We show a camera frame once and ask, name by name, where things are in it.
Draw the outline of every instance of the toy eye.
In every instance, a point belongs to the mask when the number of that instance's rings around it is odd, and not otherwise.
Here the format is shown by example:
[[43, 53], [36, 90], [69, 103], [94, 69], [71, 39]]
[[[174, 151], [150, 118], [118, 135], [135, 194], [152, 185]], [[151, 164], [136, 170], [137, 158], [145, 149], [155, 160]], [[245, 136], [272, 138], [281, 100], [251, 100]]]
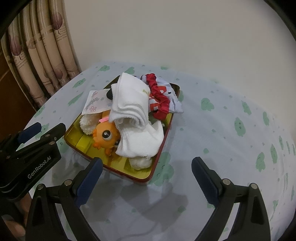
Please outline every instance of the toy eye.
[[109, 141], [112, 139], [112, 134], [109, 130], [103, 131], [102, 137], [105, 141]]
[[114, 147], [118, 147], [120, 140], [117, 140], [114, 144]]

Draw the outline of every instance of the human hand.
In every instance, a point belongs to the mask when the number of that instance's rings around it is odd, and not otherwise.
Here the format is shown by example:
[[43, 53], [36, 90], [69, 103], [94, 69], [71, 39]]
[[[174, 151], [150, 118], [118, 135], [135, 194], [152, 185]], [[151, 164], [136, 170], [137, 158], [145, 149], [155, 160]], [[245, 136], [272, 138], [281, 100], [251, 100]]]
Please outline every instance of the human hand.
[[[27, 193], [21, 200], [20, 200], [20, 207], [24, 211], [24, 225], [27, 225], [27, 219], [29, 214], [29, 209], [31, 205], [32, 198], [29, 193]], [[26, 231], [25, 228], [15, 221], [11, 220], [4, 220], [5, 224], [16, 238], [22, 237], [25, 235]]]

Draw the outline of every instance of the pink tag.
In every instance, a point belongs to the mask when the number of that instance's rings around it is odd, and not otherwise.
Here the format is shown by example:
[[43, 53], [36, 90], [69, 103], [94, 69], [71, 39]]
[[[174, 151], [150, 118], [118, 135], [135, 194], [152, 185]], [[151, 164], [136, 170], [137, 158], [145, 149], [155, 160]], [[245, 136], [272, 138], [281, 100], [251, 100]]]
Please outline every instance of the pink tag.
[[109, 120], [109, 116], [105, 116], [104, 118], [100, 119], [99, 122], [102, 123], [108, 120]]

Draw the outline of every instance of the white wall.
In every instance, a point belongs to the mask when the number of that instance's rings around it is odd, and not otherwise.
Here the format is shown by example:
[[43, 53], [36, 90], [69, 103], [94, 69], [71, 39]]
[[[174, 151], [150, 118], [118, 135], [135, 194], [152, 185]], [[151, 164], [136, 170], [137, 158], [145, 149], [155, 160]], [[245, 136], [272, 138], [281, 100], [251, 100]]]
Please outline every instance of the white wall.
[[296, 140], [296, 42], [263, 0], [64, 0], [79, 65], [162, 65], [265, 107]]

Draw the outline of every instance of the blue gripper pad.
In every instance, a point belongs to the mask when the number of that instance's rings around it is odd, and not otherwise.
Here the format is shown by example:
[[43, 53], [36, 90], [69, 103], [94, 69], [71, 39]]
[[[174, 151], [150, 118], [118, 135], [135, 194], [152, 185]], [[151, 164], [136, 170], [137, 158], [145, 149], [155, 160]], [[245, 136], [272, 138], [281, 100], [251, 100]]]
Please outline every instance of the blue gripper pad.
[[75, 203], [78, 208], [80, 208], [81, 205], [86, 204], [102, 172], [103, 162], [100, 158], [95, 157], [86, 169], [80, 171], [74, 178], [73, 188], [75, 188], [76, 182], [79, 185], [76, 190], [73, 190], [73, 192], [76, 193]]
[[200, 157], [192, 160], [191, 169], [208, 203], [217, 207], [222, 193], [221, 179], [218, 174], [210, 170]]
[[19, 134], [17, 141], [20, 144], [25, 144], [28, 140], [37, 135], [40, 131], [41, 124], [39, 122], [36, 122], [35, 124], [29, 126], [27, 129], [23, 130]]

